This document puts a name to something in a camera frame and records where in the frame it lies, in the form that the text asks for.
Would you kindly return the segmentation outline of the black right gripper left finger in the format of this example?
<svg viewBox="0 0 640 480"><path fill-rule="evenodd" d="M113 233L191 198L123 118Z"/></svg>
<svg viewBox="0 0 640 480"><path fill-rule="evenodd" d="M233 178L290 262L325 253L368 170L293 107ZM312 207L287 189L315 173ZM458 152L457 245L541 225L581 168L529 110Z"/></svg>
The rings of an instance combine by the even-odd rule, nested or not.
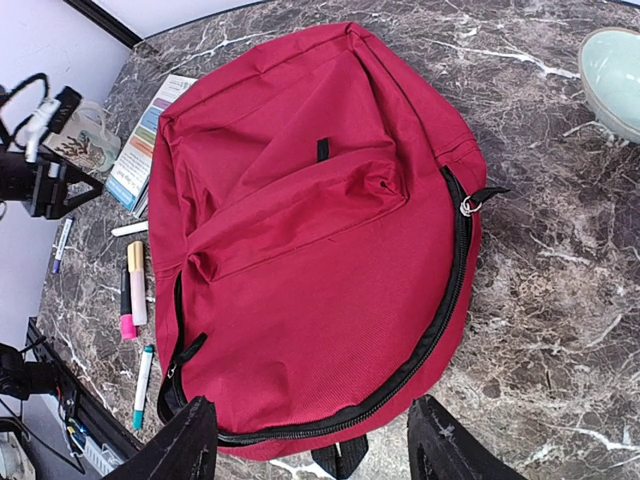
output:
<svg viewBox="0 0 640 480"><path fill-rule="evenodd" d="M214 479L217 449L215 405L203 396L196 397L105 479Z"/></svg>

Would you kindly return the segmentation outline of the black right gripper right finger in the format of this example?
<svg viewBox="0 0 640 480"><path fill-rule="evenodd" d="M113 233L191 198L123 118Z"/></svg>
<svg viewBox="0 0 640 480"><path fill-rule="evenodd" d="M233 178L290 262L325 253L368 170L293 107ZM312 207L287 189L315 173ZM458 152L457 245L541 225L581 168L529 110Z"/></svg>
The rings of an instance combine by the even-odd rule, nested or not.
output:
<svg viewBox="0 0 640 480"><path fill-rule="evenodd" d="M524 479L431 395L412 403L407 437L412 479Z"/></svg>

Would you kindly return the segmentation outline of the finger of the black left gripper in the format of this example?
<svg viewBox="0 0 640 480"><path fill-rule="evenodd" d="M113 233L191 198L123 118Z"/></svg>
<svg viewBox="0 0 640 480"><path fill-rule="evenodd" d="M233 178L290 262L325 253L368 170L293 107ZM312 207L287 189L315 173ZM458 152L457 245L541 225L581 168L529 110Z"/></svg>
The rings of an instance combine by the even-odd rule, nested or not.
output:
<svg viewBox="0 0 640 480"><path fill-rule="evenodd" d="M103 191L102 182L84 172L65 158L56 154L51 154L48 156L48 161L50 164L48 172L49 178L61 180L67 184L84 183L98 193Z"/></svg>
<svg viewBox="0 0 640 480"><path fill-rule="evenodd" d="M103 183L94 178L61 182L54 195L54 217L63 218L81 205L99 197L103 189Z"/></svg>

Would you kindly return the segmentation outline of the white blue workbook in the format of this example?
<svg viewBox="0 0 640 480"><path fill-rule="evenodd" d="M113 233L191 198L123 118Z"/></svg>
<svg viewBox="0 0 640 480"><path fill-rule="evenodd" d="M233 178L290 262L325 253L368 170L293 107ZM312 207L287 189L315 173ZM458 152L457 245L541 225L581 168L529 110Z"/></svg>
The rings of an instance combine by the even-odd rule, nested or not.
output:
<svg viewBox="0 0 640 480"><path fill-rule="evenodd" d="M175 74L170 74L164 80L111 168L106 189L136 218L142 216L148 204L148 185L159 117L195 82L195 78Z"/></svg>

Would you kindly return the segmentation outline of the red student backpack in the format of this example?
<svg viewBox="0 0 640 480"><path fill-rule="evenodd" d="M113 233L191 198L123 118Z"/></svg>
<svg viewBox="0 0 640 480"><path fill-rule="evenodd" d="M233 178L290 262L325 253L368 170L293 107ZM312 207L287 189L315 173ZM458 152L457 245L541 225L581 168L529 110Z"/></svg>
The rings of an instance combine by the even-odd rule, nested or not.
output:
<svg viewBox="0 0 640 480"><path fill-rule="evenodd" d="M198 80L149 184L160 418L202 396L224 453L350 477L459 346L494 193L458 111L357 24Z"/></svg>

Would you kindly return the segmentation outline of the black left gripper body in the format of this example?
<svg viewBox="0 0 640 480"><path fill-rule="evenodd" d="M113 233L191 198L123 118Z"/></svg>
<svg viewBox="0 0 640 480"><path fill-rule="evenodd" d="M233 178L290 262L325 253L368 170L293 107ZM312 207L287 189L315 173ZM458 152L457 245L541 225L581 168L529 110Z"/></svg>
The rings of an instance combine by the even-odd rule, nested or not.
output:
<svg viewBox="0 0 640 480"><path fill-rule="evenodd" d="M34 163L18 152L1 154L1 201L20 202L31 217L48 220L63 216L58 168L61 158L39 153Z"/></svg>

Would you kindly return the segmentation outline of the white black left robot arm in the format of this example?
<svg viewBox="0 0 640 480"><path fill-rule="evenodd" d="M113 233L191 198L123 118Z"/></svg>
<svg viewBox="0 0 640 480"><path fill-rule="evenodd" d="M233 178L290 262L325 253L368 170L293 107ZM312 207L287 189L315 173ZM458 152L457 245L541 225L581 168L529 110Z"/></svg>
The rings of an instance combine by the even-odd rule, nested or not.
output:
<svg viewBox="0 0 640 480"><path fill-rule="evenodd" d="M59 220L99 197L104 185L55 153L39 153L31 163L18 152L1 154L1 205L19 202L27 213ZM58 369L24 358L30 350L1 346L1 393L18 400L52 394L59 384Z"/></svg>

